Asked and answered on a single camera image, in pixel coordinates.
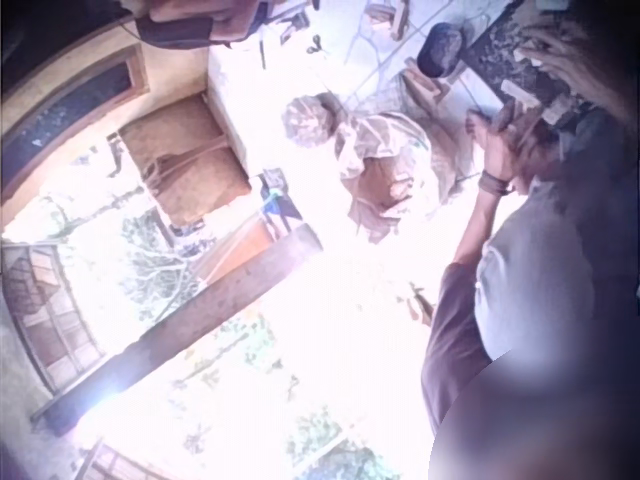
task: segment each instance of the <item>wooden board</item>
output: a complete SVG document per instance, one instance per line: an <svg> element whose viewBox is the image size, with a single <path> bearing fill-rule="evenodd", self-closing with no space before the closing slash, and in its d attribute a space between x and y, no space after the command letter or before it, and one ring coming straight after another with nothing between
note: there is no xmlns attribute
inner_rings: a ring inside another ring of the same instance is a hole
<svg viewBox="0 0 640 480"><path fill-rule="evenodd" d="M57 436L112 394L142 380L175 355L251 305L322 247L303 225L178 308L140 339L54 399L42 416Z"/></svg>
<svg viewBox="0 0 640 480"><path fill-rule="evenodd" d="M503 80L510 80L523 90L532 93L543 105L548 106L561 93L569 93L569 87L560 80L552 79L547 73L540 72L531 63L518 62L514 57L517 47L528 39L521 34L521 23L540 24L540 15L528 21L520 17L532 17L535 10L534 0L516 0L491 25L473 45L461 54L461 59L482 78L493 92L506 102L509 95L501 90ZM554 16L546 15L544 21L554 21Z"/></svg>
<svg viewBox="0 0 640 480"><path fill-rule="evenodd" d="M262 219L252 222L246 231L240 229L239 237L232 235L222 245L214 245L196 261L193 270L208 285L224 277L234 268L264 252L274 243Z"/></svg>
<svg viewBox="0 0 640 480"><path fill-rule="evenodd" d="M140 171L157 158L183 154L222 133L200 95L161 108L120 131ZM250 191L235 154L223 148L199 155L156 199L171 223L184 227Z"/></svg>

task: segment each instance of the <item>wristband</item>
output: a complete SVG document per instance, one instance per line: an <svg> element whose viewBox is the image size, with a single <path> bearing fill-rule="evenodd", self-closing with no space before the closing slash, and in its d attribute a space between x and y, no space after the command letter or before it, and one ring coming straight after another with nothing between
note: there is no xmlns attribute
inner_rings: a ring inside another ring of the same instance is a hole
<svg viewBox="0 0 640 480"><path fill-rule="evenodd" d="M492 195L497 195L500 197L504 197L513 193L514 189L509 188L509 182L505 180L500 180L499 178L494 177L486 170L482 171L482 175L480 176L480 181L478 182L478 186L480 189L488 192Z"/></svg>

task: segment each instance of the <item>foliage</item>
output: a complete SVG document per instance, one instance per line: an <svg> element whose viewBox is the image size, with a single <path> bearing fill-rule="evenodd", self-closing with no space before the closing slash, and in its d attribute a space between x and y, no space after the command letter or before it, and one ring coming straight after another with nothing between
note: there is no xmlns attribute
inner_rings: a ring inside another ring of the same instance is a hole
<svg viewBox="0 0 640 480"><path fill-rule="evenodd" d="M121 286L137 305L140 321L156 323L199 292L200 281L188 262L163 245L151 211L124 218L120 235L130 247L126 261L133 273Z"/></svg>
<svg viewBox="0 0 640 480"><path fill-rule="evenodd" d="M256 321L249 326L249 338L244 344L244 361L258 370L269 370L276 363L280 355L274 348L276 338L267 321L258 315Z"/></svg>
<svg viewBox="0 0 640 480"><path fill-rule="evenodd" d="M340 434L326 407L296 420L296 434L289 439L287 453L294 465L313 455Z"/></svg>
<svg viewBox="0 0 640 480"><path fill-rule="evenodd" d="M399 480L400 476L366 446L345 440L296 480Z"/></svg>

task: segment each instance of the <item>wooden beam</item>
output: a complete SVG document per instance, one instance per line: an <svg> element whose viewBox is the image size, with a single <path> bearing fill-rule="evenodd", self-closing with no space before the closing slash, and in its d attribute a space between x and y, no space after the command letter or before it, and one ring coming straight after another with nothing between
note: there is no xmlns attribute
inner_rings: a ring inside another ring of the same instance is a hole
<svg viewBox="0 0 640 480"><path fill-rule="evenodd" d="M57 436L105 398L123 392L284 280L322 247L302 225L240 265L154 325L45 407L42 416Z"/></svg>

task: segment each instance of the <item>wooden block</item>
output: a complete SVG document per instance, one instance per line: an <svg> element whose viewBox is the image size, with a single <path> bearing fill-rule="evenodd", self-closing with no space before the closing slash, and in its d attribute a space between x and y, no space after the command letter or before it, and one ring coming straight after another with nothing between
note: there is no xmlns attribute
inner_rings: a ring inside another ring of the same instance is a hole
<svg viewBox="0 0 640 480"><path fill-rule="evenodd" d="M535 96L523 90L511 80L503 80L500 89L507 95L521 102L525 111L540 106L540 101Z"/></svg>
<svg viewBox="0 0 640 480"><path fill-rule="evenodd" d="M542 118L549 125L556 125L575 106L576 101L569 95L559 95L542 113Z"/></svg>
<svg viewBox="0 0 640 480"><path fill-rule="evenodd" d="M393 16L393 25L391 26L391 38L396 42L402 40L404 31L409 22L409 4L408 0L398 0L398 8Z"/></svg>
<svg viewBox="0 0 640 480"><path fill-rule="evenodd" d="M435 115L438 103L448 93L449 88L425 77L414 68L406 68L402 72L402 78L413 100L426 110Z"/></svg>
<svg viewBox="0 0 640 480"><path fill-rule="evenodd" d="M165 155L180 155L223 134L200 95L138 118L120 136L140 171Z"/></svg>
<svg viewBox="0 0 640 480"><path fill-rule="evenodd" d="M529 60L531 62L531 65L533 65L534 67L539 67L540 65L542 65L542 62L540 60L536 60L535 58L525 57L522 54L522 48L533 48L533 49L535 49L536 46L535 46L535 44L533 43L532 40L527 40L522 45L520 45L518 48L516 48L513 51L513 57L516 59L516 62L520 63L523 60Z"/></svg>

